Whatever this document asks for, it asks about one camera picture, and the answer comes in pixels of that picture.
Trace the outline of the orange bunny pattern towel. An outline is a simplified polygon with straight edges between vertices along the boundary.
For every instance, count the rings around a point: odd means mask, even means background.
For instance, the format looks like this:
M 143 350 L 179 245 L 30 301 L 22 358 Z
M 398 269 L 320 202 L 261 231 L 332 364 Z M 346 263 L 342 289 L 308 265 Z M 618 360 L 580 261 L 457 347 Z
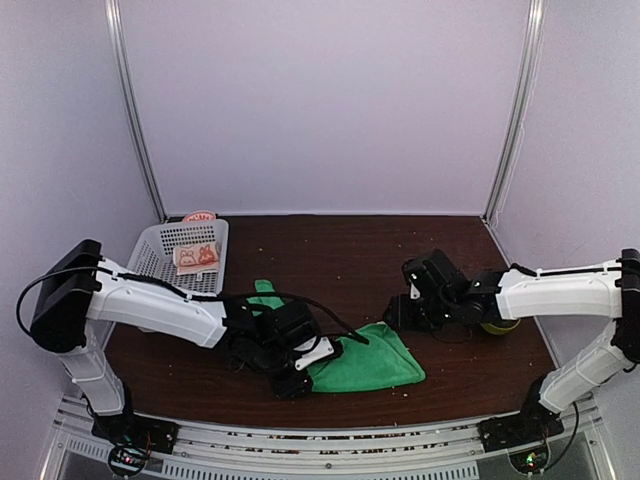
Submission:
M 192 243 L 176 246 L 172 260 L 179 276 L 215 272 L 220 266 L 220 253 L 215 241 Z

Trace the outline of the green microfiber towel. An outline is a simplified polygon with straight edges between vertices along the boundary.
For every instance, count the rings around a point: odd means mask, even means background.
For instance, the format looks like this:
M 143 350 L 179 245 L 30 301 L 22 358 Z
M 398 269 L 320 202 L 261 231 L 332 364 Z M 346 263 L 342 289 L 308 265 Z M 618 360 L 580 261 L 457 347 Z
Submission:
M 254 282 L 257 295 L 248 299 L 255 319 L 259 344 L 273 346 L 268 341 L 269 320 L 273 310 L 292 301 L 300 301 L 310 309 L 312 304 L 276 294 L 271 281 Z M 391 389 L 416 384 L 426 379 L 426 373 L 410 353 L 399 335 L 383 322 L 370 323 L 357 330 L 346 330 L 343 336 L 327 335 L 344 348 L 335 360 L 315 363 L 305 370 L 311 376 L 315 393 L 354 393 Z

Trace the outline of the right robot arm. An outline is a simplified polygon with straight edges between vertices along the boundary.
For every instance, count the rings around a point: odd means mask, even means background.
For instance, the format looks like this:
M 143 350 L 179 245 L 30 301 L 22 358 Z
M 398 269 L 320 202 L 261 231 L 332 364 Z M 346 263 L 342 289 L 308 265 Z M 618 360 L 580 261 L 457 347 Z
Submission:
M 571 403 L 639 362 L 639 252 L 568 269 L 512 264 L 467 278 L 441 250 L 402 266 L 409 290 L 394 296 L 383 320 L 396 331 L 434 332 L 448 324 L 493 325 L 544 316 L 606 317 L 602 333 L 531 387 L 513 419 L 519 440 L 535 440 Z

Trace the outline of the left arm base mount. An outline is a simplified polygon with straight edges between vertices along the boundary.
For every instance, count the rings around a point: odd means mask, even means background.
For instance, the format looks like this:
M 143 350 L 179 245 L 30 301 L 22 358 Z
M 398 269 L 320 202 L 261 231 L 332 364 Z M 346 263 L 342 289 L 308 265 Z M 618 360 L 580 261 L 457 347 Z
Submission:
M 87 413 L 93 420 L 91 433 L 112 445 L 106 462 L 116 477 L 137 476 L 154 452 L 173 452 L 179 431 L 175 422 L 140 416 L 128 407 L 120 414 L 101 416 L 88 404 Z

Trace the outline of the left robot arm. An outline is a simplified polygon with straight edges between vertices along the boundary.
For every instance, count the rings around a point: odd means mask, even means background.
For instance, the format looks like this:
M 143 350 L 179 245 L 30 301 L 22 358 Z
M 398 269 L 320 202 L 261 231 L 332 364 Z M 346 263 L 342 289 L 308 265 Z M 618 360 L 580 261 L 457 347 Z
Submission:
M 58 356 L 94 414 L 123 444 L 137 442 L 144 424 L 131 412 L 130 391 L 97 344 L 93 321 L 130 325 L 206 349 L 226 342 L 236 358 L 269 377 L 280 397 L 309 390 L 307 368 L 327 344 L 300 298 L 271 309 L 244 296 L 181 290 L 104 258 L 100 243 L 91 239 L 32 284 L 40 291 L 27 332 Z

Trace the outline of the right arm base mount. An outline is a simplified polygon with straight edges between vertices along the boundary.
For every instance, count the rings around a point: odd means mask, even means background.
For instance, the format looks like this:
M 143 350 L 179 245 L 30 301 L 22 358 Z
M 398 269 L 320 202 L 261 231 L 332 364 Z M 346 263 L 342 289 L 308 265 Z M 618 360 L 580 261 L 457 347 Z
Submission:
M 540 403 L 542 381 L 540 377 L 530 386 L 517 413 L 492 417 L 477 425 L 484 451 L 516 449 L 510 462 L 524 475 L 543 474 L 554 464 L 548 441 L 565 431 L 560 414 Z

